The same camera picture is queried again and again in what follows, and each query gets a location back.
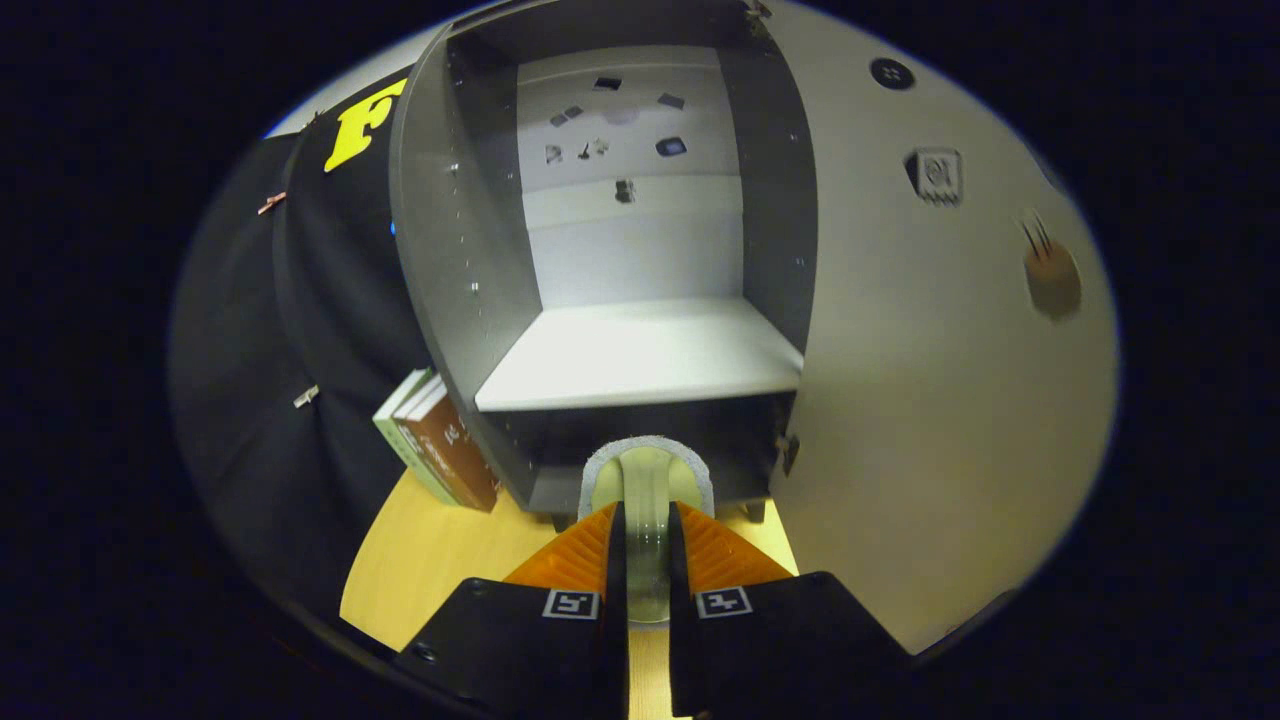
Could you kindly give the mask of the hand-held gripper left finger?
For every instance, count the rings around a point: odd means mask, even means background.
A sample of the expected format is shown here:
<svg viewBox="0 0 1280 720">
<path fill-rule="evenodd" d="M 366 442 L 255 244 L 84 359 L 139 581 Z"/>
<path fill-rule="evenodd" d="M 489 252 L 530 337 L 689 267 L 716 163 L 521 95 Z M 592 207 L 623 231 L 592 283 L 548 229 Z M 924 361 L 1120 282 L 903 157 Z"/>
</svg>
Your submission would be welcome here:
<svg viewBox="0 0 1280 720">
<path fill-rule="evenodd" d="M 628 712 L 625 507 L 588 515 L 500 582 L 468 578 L 396 656 L 466 719 Z"/>
</svg>

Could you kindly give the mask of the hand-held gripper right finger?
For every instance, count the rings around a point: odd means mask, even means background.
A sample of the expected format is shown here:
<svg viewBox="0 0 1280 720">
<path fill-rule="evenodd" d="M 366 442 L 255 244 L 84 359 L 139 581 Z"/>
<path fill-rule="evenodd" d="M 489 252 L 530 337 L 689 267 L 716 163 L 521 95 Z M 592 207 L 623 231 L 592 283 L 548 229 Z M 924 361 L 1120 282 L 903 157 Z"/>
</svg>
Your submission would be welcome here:
<svg viewBox="0 0 1280 720">
<path fill-rule="evenodd" d="M 831 573 L 794 574 L 689 503 L 669 506 L 673 711 L 859 719 L 911 655 Z"/>
</svg>

